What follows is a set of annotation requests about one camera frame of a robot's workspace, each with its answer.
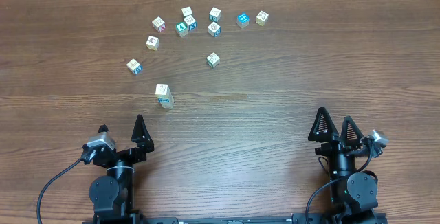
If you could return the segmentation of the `green letter L block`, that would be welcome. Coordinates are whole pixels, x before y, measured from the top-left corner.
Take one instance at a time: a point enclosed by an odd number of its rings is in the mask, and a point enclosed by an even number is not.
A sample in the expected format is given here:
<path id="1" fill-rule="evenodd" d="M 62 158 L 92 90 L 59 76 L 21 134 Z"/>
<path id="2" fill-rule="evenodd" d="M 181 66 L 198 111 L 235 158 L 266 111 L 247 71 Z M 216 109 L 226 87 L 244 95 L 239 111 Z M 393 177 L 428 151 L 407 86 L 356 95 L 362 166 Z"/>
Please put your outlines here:
<path id="1" fill-rule="evenodd" d="M 160 100 L 160 104 L 162 105 L 163 108 L 165 109 L 173 109 L 174 108 L 174 102 L 166 99 L 166 100 Z"/>

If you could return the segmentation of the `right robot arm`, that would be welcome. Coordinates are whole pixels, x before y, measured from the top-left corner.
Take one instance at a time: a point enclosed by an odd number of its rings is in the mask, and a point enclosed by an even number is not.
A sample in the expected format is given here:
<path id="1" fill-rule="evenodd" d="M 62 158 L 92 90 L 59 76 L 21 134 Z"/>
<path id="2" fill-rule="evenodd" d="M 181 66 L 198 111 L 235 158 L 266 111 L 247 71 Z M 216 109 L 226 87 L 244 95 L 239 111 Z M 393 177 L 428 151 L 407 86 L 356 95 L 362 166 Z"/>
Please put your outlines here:
<path id="1" fill-rule="evenodd" d="M 311 204 L 328 188 L 334 210 L 321 214 L 319 223 L 386 223 L 386 216 L 374 211 L 378 206 L 378 177 L 366 167 L 383 153 L 389 143 L 387 136 L 379 130 L 363 135 L 350 116 L 344 118 L 342 130 L 338 131 L 329 112 L 320 107 L 308 140 L 320 143 L 315 154 L 320 161 L 326 161 L 324 170 L 329 182 L 310 196 L 305 208 L 305 222 L 314 219 L 309 213 Z"/>

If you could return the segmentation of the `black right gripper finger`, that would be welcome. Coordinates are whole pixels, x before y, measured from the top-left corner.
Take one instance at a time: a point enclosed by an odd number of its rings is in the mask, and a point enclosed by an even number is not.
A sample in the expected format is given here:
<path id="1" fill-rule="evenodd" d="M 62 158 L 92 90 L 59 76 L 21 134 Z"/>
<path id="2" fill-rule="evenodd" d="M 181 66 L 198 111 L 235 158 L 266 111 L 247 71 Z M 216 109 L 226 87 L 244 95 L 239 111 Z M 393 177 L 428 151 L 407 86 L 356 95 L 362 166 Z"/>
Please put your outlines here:
<path id="1" fill-rule="evenodd" d="M 325 107 L 317 110 L 316 118 L 309 132 L 308 140 L 315 142 L 332 142 L 339 138 L 339 132 Z"/>
<path id="2" fill-rule="evenodd" d="M 350 147 L 360 147 L 360 140 L 364 137 L 351 116 L 346 116 L 342 123 L 341 139 Z"/>

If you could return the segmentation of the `wooden block blue base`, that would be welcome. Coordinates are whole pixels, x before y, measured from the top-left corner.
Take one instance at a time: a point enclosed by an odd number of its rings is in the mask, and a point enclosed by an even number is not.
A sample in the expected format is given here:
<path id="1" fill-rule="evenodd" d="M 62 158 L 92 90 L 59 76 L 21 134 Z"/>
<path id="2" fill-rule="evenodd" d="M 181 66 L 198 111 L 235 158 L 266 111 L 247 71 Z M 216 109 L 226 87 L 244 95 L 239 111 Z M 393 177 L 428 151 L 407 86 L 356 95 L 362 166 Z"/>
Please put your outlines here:
<path id="1" fill-rule="evenodd" d="M 175 103 L 174 98 L 173 98 L 173 96 L 171 94 L 157 95 L 157 99 L 158 99 L 159 103 L 160 103 L 160 100 L 166 100 L 166 99 L 169 99 L 169 100 L 171 100 L 171 101 L 173 101 Z"/>

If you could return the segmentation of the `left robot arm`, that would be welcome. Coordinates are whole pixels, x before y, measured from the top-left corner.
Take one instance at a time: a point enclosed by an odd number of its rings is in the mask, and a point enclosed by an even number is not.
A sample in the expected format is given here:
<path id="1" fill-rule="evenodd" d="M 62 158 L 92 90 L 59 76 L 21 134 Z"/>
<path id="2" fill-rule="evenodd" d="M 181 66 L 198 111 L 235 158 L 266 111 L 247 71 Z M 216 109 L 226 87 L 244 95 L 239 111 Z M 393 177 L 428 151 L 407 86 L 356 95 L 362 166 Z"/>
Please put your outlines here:
<path id="1" fill-rule="evenodd" d="M 134 208 L 134 164 L 147 160 L 154 151 L 154 143 L 147 131 L 144 118 L 137 116 L 131 141 L 133 148 L 118 151 L 109 129 L 102 125 L 97 134 L 82 146 L 80 160 L 106 169 L 106 175 L 95 179 L 89 188 L 93 203 L 93 223 L 143 223 L 141 211 Z"/>

